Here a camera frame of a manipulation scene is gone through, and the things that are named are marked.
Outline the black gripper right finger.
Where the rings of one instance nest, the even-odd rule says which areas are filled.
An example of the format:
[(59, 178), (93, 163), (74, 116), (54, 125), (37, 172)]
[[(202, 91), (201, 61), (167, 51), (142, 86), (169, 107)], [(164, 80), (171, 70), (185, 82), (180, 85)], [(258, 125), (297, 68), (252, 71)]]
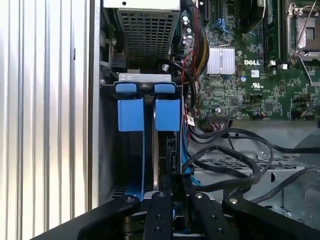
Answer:
[(221, 207), (203, 192), (189, 195), (206, 240), (318, 240), (320, 231), (242, 197), (228, 197)]

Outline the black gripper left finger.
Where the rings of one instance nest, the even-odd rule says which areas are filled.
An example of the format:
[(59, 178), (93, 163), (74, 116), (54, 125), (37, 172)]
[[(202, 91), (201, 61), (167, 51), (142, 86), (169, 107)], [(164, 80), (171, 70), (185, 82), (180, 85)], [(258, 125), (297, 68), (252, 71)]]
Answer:
[(145, 215), (143, 240), (172, 240), (173, 201), (169, 193), (155, 191), (140, 200), (133, 195), (115, 198), (36, 237), (35, 240), (121, 240), (124, 220)]

